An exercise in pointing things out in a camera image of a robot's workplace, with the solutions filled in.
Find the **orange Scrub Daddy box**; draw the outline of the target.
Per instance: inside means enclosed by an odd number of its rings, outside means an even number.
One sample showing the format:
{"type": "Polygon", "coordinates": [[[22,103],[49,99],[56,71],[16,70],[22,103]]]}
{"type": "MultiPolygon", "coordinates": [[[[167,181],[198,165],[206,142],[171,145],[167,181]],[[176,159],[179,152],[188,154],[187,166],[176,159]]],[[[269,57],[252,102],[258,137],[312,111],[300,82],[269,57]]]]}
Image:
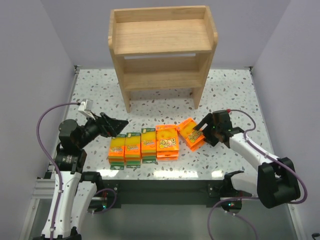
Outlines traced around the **orange Scrub Daddy box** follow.
{"type": "Polygon", "coordinates": [[[178,133],[191,151],[196,151],[205,144],[205,137],[201,130],[194,130],[197,123],[189,117],[177,126],[178,133]]]}
{"type": "Polygon", "coordinates": [[[157,125],[156,155],[158,158],[177,158],[179,156],[179,137],[175,124],[157,125]]]}
{"type": "Polygon", "coordinates": [[[178,151],[157,151],[156,158],[159,161],[176,161],[179,158],[178,151]]]}

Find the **Sponge Daddy sponge pack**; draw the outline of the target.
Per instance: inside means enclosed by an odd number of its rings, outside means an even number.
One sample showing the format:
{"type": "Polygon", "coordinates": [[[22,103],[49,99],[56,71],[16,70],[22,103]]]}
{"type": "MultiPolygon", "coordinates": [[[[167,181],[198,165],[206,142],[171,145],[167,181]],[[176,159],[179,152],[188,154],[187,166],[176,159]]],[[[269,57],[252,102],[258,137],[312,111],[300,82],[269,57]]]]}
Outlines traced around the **Sponge Daddy sponge pack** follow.
{"type": "Polygon", "coordinates": [[[123,170],[125,167],[126,135],[119,134],[112,137],[108,151],[108,162],[112,170],[123,170]]]}
{"type": "Polygon", "coordinates": [[[126,134],[124,158],[127,168],[139,168],[141,166],[141,133],[128,132],[126,134]]]}
{"type": "Polygon", "coordinates": [[[157,146],[156,146],[156,129],[142,128],[141,129],[141,157],[142,163],[149,164],[157,161],[157,146]]]}

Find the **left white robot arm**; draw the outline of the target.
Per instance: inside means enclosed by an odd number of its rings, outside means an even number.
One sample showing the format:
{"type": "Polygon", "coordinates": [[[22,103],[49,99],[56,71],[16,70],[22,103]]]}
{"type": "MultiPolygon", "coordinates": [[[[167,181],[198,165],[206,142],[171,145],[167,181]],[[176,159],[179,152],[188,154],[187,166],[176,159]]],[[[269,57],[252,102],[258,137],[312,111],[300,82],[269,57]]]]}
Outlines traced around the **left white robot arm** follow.
{"type": "Polygon", "coordinates": [[[56,147],[54,192],[49,214],[39,240],[80,240],[81,225],[95,194],[104,191],[97,171],[83,171],[87,158],[85,146],[95,138],[116,137],[128,125],[127,120],[105,113],[90,114],[84,125],[74,119],[63,121],[56,147]]]}

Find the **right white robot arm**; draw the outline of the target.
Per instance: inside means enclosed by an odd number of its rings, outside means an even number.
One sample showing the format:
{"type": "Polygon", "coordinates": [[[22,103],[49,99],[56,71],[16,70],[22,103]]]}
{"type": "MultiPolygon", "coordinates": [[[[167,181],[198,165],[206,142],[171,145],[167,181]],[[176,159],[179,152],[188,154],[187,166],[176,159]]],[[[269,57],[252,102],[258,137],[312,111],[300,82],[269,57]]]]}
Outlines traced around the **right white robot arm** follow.
{"type": "Polygon", "coordinates": [[[227,195],[246,192],[258,197],[268,209],[282,204],[299,204],[307,196],[305,185],[296,174],[294,163],[288,157],[280,158],[252,141],[249,130],[235,127],[230,118],[231,109],[208,113],[193,130],[201,132],[206,143],[224,144],[242,156],[257,172],[250,179],[237,170],[223,177],[220,193],[227,195]]]}

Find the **wooden two-tier shelf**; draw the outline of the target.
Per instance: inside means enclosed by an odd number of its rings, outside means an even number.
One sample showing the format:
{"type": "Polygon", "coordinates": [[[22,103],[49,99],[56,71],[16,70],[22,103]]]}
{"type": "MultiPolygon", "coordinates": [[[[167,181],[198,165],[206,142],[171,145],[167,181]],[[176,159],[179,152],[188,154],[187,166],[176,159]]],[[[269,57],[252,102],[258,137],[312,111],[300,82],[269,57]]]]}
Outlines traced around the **wooden two-tier shelf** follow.
{"type": "Polygon", "coordinates": [[[218,45],[208,6],[113,9],[108,47],[124,105],[133,91],[191,89],[198,107],[218,45]]]}

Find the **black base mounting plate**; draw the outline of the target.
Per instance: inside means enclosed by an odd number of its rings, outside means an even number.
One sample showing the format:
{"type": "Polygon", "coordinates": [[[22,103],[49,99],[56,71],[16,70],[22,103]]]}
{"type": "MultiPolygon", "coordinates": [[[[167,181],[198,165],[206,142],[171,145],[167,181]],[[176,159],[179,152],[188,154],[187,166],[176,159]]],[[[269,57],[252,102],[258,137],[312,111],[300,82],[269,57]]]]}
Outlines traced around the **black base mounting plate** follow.
{"type": "Polygon", "coordinates": [[[249,196],[227,188],[224,180],[104,180],[104,187],[115,191],[94,197],[90,209],[122,205],[205,205],[210,208],[222,198],[249,196]]]}

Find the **aluminium frame rail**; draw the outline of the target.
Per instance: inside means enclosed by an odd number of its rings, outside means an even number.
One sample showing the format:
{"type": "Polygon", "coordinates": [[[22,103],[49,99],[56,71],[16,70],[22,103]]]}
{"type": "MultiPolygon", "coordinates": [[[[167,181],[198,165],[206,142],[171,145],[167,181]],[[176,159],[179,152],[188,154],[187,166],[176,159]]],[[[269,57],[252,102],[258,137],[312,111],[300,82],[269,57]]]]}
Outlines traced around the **aluminium frame rail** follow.
{"type": "Polygon", "coordinates": [[[55,189],[55,180],[38,177],[31,195],[32,199],[52,199],[55,189]]]}

